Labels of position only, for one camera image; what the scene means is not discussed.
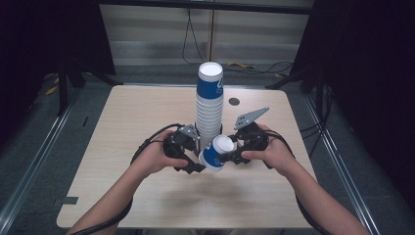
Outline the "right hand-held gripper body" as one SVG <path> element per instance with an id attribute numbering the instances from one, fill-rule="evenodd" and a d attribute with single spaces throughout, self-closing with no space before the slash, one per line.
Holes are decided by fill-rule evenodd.
<path id="1" fill-rule="evenodd" d="M 267 137 L 255 121 L 268 110 L 268 107 L 264 107 L 237 116 L 234 124 L 235 137 L 237 140 L 243 140 L 245 147 L 256 150 L 266 142 Z"/>

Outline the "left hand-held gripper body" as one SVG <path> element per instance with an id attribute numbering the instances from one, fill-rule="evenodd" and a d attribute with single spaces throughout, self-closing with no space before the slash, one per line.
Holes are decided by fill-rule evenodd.
<path id="1" fill-rule="evenodd" d="M 163 152 L 169 158 L 190 161 L 186 152 L 197 148 L 196 142 L 200 139 L 199 132 L 194 124 L 176 123 L 174 127 L 176 130 L 163 140 Z"/>

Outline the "blue white ribbed paper cup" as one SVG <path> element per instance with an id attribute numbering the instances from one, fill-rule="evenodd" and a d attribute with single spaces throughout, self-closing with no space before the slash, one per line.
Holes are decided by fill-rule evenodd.
<path id="1" fill-rule="evenodd" d="M 219 160 L 222 154 L 231 153 L 234 150 L 232 139 L 226 135 L 216 136 L 199 154 L 200 163 L 212 172 L 219 172 L 224 163 Z"/>

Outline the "stack of white paper cups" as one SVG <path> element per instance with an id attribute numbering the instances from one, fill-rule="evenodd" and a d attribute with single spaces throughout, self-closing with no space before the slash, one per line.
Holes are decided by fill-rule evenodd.
<path id="1" fill-rule="evenodd" d="M 201 64 L 196 92 L 196 127 L 200 136 L 200 151 L 221 133 L 223 97 L 222 66 L 214 62 Z"/>

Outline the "person's right hand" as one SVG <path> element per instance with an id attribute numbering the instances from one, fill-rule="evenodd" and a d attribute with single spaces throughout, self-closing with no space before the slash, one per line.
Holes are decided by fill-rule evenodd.
<path id="1" fill-rule="evenodd" d="M 297 161 L 293 157 L 289 148 L 281 140 L 281 135 L 271 130 L 266 125 L 260 124 L 259 127 L 268 133 L 268 145 L 263 151 L 244 151 L 242 157 L 248 160 L 261 160 L 266 162 L 278 173 L 287 177 L 292 171 Z"/>

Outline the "person's left hand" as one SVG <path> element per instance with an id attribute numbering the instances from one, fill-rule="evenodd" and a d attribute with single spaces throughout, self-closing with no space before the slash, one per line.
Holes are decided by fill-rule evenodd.
<path id="1" fill-rule="evenodd" d="M 164 153 L 162 142 L 171 133 L 172 130 L 166 130 L 159 134 L 134 162 L 134 167 L 142 178 L 159 172 L 165 167 L 184 167 L 188 165 L 186 160 L 170 158 Z"/>

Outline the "black metal stand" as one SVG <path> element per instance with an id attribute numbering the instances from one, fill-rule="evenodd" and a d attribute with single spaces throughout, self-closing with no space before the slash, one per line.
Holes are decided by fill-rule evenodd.
<path id="1" fill-rule="evenodd" d="M 116 81 L 110 78 L 108 75 L 88 68 L 86 65 L 83 65 L 81 62 L 74 59 L 62 60 L 59 64 L 58 76 L 59 76 L 59 112 L 58 115 L 61 116 L 65 110 L 69 107 L 69 96 L 68 96 L 68 81 L 75 88 L 82 88 L 86 80 L 84 78 L 85 73 L 91 73 L 100 80 L 106 82 L 111 86 L 122 85 L 122 82 Z"/>
<path id="2" fill-rule="evenodd" d="M 280 89 L 281 87 L 283 87 L 284 85 L 286 85 L 289 82 L 294 82 L 294 81 L 300 80 L 305 74 L 306 74 L 306 70 L 301 70 L 301 71 L 295 72 L 293 74 L 290 74 L 290 75 L 284 77 L 282 80 L 280 80 L 280 81 L 278 81 L 274 84 L 266 85 L 265 88 L 270 89 L 270 90 Z"/>

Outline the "grey tape strip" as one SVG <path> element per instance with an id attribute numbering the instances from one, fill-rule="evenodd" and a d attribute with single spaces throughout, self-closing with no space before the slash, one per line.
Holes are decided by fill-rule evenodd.
<path id="1" fill-rule="evenodd" d="M 63 197 L 56 199 L 52 206 L 53 207 L 60 207 L 62 205 L 75 205 L 78 201 L 77 197 Z"/>

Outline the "dark curtain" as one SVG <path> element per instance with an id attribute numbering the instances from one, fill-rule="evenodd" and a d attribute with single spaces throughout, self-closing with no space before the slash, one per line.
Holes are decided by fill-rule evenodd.
<path id="1" fill-rule="evenodd" d="M 415 0 L 314 0 L 293 70 L 330 84 L 415 211 Z"/>
<path id="2" fill-rule="evenodd" d="M 46 74 L 113 74 L 98 0 L 0 0 L 0 146 L 13 135 Z"/>

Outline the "black overhead bar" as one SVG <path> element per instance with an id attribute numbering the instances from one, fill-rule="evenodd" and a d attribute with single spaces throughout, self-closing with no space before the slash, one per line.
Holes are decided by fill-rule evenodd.
<path id="1" fill-rule="evenodd" d="M 99 4 L 104 4 L 104 5 L 181 8 L 181 9 L 217 10 L 217 11 L 234 11 L 234 12 L 292 14 L 292 15 L 311 15 L 313 12 L 312 8 L 306 8 L 306 7 L 256 5 L 256 4 L 227 3 L 227 2 L 186 1 L 186 0 L 97 0 L 97 2 Z"/>

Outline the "silver floor rail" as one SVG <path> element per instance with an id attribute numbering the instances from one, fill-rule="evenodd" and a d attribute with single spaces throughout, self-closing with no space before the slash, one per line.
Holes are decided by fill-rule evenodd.
<path id="1" fill-rule="evenodd" d="M 24 173 L 23 178 L 20 180 L 4 208 L 0 211 L 0 234 L 5 233 L 13 224 L 30 188 L 40 172 L 40 169 L 46 163 L 49 153 L 60 136 L 71 111 L 72 106 L 67 106 L 55 119 L 45 140 L 42 142 L 42 145 L 37 151 L 34 159 L 31 161 L 28 169 Z"/>
<path id="2" fill-rule="evenodd" d="M 368 229 L 371 235 L 381 235 L 377 224 L 374 221 L 372 213 L 368 209 L 366 203 L 364 202 L 354 180 L 352 179 L 346 164 L 342 158 L 339 149 L 332 138 L 330 131 L 322 126 L 322 119 L 317 114 L 317 107 L 309 95 L 304 95 L 305 103 L 309 109 L 309 112 L 313 118 L 313 121 L 318 126 L 319 136 L 322 138 L 323 143 L 329 156 L 336 168 L 336 171 L 342 181 L 348 198 L 351 201 L 351 204 L 359 218 L 360 222 Z"/>

